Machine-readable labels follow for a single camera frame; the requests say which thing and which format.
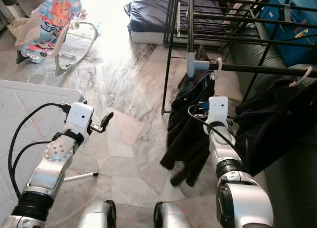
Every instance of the baby bouncer seat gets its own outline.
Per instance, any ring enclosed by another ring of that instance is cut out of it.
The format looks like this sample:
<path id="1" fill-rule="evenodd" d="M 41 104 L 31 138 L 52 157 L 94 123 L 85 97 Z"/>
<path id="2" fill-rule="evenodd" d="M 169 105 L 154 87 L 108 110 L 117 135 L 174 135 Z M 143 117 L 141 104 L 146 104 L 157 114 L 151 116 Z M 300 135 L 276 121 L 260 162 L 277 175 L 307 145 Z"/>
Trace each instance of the baby bouncer seat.
<path id="1" fill-rule="evenodd" d="M 87 50 L 81 57 L 60 52 L 70 25 L 78 25 L 81 9 L 80 0 L 46 0 L 41 4 L 32 12 L 30 19 L 17 38 L 16 63 L 19 64 L 28 58 L 38 63 L 46 57 L 55 57 L 56 76 L 74 68 L 89 52 L 98 37 L 98 32 L 93 24 L 79 22 L 79 24 L 91 25 L 91 29 L 94 31 L 91 38 L 73 34 L 91 40 Z M 73 60 L 62 67 L 59 64 L 60 56 L 66 56 Z"/>

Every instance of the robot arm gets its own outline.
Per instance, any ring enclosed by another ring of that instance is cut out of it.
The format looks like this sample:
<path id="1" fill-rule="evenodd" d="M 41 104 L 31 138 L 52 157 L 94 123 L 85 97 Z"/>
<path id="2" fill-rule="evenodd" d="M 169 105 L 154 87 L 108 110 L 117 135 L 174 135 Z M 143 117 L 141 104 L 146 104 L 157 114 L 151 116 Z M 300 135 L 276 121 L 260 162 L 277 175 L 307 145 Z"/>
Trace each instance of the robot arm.
<path id="1" fill-rule="evenodd" d="M 46 218 L 63 183 L 78 147 L 86 143 L 92 130 L 105 131 L 113 113 L 108 113 L 100 126 L 92 125 L 94 109 L 84 103 L 65 104 L 66 125 L 62 133 L 44 148 L 43 158 L 23 189 L 17 206 L 2 228 L 45 228 Z"/>
<path id="2" fill-rule="evenodd" d="M 227 124 L 227 97 L 209 98 L 207 123 L 232 144 Z M 218 177 L 217 219 L 224 228 L 271 228 L 272 206 L 266 192 L 245 173 L 237 152 L 213 131 L 209 131 L 212 165 Z"/>

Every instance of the floor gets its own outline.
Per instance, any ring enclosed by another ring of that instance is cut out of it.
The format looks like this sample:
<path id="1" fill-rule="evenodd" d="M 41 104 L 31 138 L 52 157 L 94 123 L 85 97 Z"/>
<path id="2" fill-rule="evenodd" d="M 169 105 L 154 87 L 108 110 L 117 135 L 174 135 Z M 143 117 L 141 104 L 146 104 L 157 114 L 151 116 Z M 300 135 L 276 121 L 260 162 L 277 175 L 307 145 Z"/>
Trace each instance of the floor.
<path id="1" fill-rule="evenodd" d="M 210 161 L 194 187 L 186 183 L 172 187 L 170 172 L 159 164 L 166 150 L 168 122 L 168 114 L 160 114 L 167 49 L 130 40 L 123 5 L 131 0 L 82 1 L 89 13 L 86 21 L 99 26 L 100 36 L 79 66 L 59 77 L 54 76 L 52 60 L 15 64 L 14 41 L 7 30 L 0 33 L 1 79 L 78 89 L 95 108 L 96 121 L 109 110 L 115 115 L 106 134 L 92 135 L 67 171 L 69 176 L 95 170 L 100 175 L 65 183 L 51 209 L 48 227 L 76 227 L 87 205 L 107 199 L 116 203 L 118 228 L 153 227 L 158 201 L 182 206 L 193 227 L 220 227 L 215 216 L 217 181 Z M 65 49 L 79 49 L 81 43 L 68 38 L 64 45 Z M 173 51 L 174 56 L 185 53 L 186 49 Z M 183 59 L 171 62 L 166 109 L 185 74 L 185 63 Z M 230 98 L 242 97 L 233 72 L 221 74 L 215 91 Z"/>

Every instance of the bed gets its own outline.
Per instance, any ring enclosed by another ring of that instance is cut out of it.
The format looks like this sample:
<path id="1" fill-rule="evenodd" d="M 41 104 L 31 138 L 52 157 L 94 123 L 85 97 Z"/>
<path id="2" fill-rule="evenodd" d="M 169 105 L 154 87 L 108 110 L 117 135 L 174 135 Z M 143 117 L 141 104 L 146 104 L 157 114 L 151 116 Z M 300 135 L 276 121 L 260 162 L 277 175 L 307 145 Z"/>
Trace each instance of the bed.
<path id="1" fill-rule="evenodd" d="M 180 22 L 182 23 L 186 17 L 187 0 L 179 0 L 180 6 Z M 210 0 L 195 0 L 195 11 L 204 12 L 210 11 L 210 7 L 219 6 L 218 2 Z M 133 0 L 130 11 L 130 33 L 132 40 L 135 43 L 143 44 L 163 44 L 163 37 L 165 32 L 165 19 L 168 7 L 168 0 Z M 219 9 L 212 9 L 215 14 L 221 14 Z M 220 20 L 199 20 L 195 22 L 195 28 L 205 28 L 208 31 L 214 30 L 216 32 L 224 32 L 222 26 L 202 26 L 199 22 L 204 21 L 216 24 L 222 24 Z M 187 43 L 186 34 L 181 32 L 180 38 L 174 40 L 177 43 Z M 219 45 L 219 42 L 209 42 L 209 45 Z"/>

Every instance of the clothes drying rack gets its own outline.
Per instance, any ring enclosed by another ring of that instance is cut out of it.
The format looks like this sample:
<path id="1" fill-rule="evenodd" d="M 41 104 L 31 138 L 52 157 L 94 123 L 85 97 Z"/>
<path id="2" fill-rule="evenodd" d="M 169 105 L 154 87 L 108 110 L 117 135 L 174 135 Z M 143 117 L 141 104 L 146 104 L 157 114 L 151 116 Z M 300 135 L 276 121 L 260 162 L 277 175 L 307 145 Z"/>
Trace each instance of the clothes drying rack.
<path id="1" fill-rule="evenodd" d="M 280 67 L 263 67 L 262 64 L 265 60 L 265 57 L 272 45 L 290 45 L 290 46 L 300 46 L 300 47 L 309 47 L 309 48 L 317 48 L 315 44 L 302 44 L 295 43 L 290 41 L 277 41 L 274 40 L 274 37 L 277 33 L 278 27 L 280 25 L 285 26 L 296 26 L 302 28 L 313 28 L 317 29 L 317 25 L 315 24 L 306 24 L 306 23 L 295 23 L 283 20 L 283 15 L 281 14 L 285 8 L 300 10 L 300 11 L 311 11 L 317 12 L 317 8 L 305 7 L 305 6 L 295 6 L 290 5 L 290 0 L 286 0 L 285 3 L 276 4 L 270 3 L 270 0 L 213 0 L 222 3 L 240 3 L 242 7 L 240 8 L 231 8 L 231 7 L 223 7 L 223 6 L 204 6 L 205 8 L 210 8 L 210 12 L 198 12 L 195 11 L 194 8 L 195 2 L 194 0 L 188 0 L 187 3 L 187 13 L 180 10 L 180 4 L 178 0 L 168 0 L 168 8 L 166 15 L 166 31 L 164 34 L 164 43 L 168 46 L 168 56 L 167 56 L 167 65 L 166 65 L 166 75 L 164 82 L 164 92 L 163 92 L 163 102 L 161 114 L 169 113 L 170 111 L 165 109 L 165 101 L 166 101 L 166 91 L 168 84 L 168 75 L 170 62 L 172 58 L 184 58 L 186 57 L 174 57 L 171 55 L 173 49 L 173 40 L 175 38 L 175 34 L 178 34 L 179 38 L 187 38 L 187 52 L 194 53 L 195 48 L 195 40 L 202 41 L 219 41 L 223 42 L 222 50 L 226 47 L 229 47 L 229 51 L 225 57 L 230 53 L 232 46 L 235 43 L 240 44 L 252 44 L 252 45 L 263 45 L 265 46 L 265 50 L 262 54 L 260 62 L 256 66 L 251 65 L 236 65 L 236 64 L 222 64 L 222 70 L 224 71 L 236 71 L 236 72 L 249 72 L 254 73 L 253 77 L 249 83 L 247 91 L 243 97 L 243 101 L 248 97 L 248 94 L 257 78 L 259 73 L 264 74 L 276 74 L 276 75 L 293 75 L 293 76 L 303 76 L 306 72 L 305 69 L 288 69 L 288 68 L 280 68 Z M 261 19 L 260 12 L 261 9 L 265 6 L 280 8 L 280 17 L 278 20 L 268 20 Z M 215 12 L 213 10 L 220 9 L 222 12 Z M 231 10 L 236 11 L 235 13 L 227 13 Z M 187 26 L 181 28 L 180 26 L 180 18 L 183 18 L 183 21 L 187 19 Z M 212 19 L 212 20 L 222 20 L 223 23 L 210 23 L 210 22 L 196 22 L 196 19 Z M 270 35 L 269 38 L 264 37 L 263 34 L 259 31 L 259 23 L 269 23 L 275 24 L 275 28 Z M 206 29 L 206 26 L 221 26 L 227 31 L 212 31 Z M 257 31 L 255 35 L 246 35 L 242 34 L 241 31 L 243 29 L 254 29 Z M 215 70 L 218 69 L 218 64 L 214 61 L 209 63 L 209 69 Z M 317 70 L 314 69 L 309 77 L 317 78 Z"/>

